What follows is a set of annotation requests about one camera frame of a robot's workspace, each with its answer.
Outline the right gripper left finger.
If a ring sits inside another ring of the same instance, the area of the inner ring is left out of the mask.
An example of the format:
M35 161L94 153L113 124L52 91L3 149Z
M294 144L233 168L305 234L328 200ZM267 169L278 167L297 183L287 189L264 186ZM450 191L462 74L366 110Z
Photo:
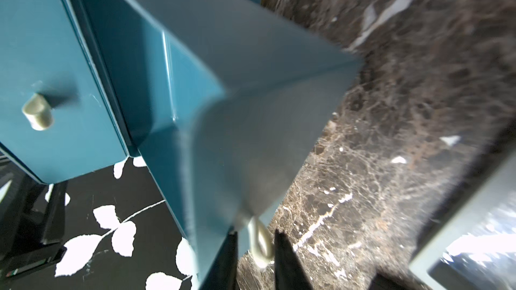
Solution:
M203 289L239 289L236 278L238 260L238 233L232 232L227 235L217 253L216 259L203 281Z

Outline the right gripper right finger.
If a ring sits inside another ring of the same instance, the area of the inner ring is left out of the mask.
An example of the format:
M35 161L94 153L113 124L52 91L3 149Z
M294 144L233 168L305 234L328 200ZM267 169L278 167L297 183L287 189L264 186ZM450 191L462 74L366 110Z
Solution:
M276 290L312 290L300 261L285 232L275 230L274 273Z

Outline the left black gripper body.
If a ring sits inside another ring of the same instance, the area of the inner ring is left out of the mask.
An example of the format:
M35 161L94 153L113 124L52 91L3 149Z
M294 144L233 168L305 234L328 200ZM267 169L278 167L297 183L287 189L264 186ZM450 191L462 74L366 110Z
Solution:
M60 263L68 182L52 188L45 210L34 204L44 185L11 161L1 165L1 279L16 280Z

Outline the large grey brooch box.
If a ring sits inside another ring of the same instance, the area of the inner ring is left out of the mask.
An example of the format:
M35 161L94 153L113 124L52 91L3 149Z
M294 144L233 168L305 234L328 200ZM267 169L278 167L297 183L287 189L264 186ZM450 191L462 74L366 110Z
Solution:
M430 289L515 288L515 150L482 176L409 270Z

